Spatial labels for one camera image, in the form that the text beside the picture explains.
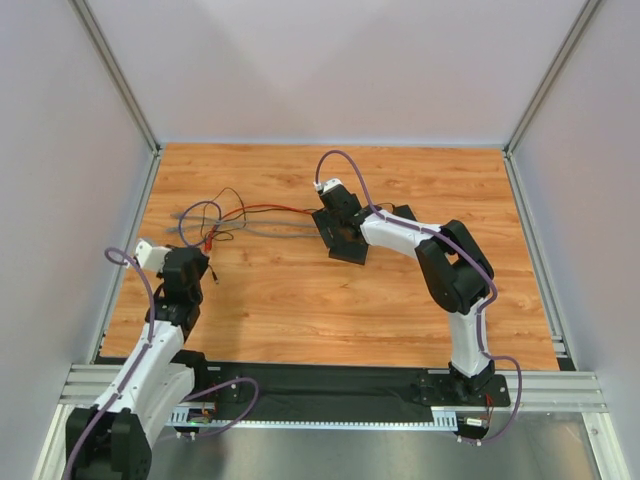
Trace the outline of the black network switch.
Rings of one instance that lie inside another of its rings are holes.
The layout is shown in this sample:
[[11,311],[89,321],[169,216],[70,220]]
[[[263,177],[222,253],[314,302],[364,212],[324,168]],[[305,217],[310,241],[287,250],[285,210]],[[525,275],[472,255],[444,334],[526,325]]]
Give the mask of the black network switch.
[[331,259],[365,264],[369,246],[352,224],[327,209],[316,210],[312,219]]

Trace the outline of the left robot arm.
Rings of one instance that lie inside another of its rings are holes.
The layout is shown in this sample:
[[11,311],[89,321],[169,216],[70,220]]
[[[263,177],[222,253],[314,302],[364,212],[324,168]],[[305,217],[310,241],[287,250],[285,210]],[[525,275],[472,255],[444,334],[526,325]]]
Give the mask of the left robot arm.
[[65,428],[65,479],[144,479],[152,449],[173,409],[196,385],[204,357],[175,359],[200,315],[208,257],[195,247],[137,243],[106,259],[141,278],[149,309],[134,350],[115,379],[88,407],[75,408]]

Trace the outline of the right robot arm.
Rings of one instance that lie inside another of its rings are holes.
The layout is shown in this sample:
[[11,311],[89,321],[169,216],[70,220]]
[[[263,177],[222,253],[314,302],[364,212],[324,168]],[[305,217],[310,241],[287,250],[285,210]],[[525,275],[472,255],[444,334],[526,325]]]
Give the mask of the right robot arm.
[[363,206],[342,182],[317,183],[322,208],[312,218],[332,259],[363,265],[371,246],[416,260],[433,301],[447,312],[452,341],[449,364],[452,383],[462,395],[487,385],[495,362],[479,343],[494,271],[466,226],[452,220],[445,225],[417,221],[407,205],[391,211]]

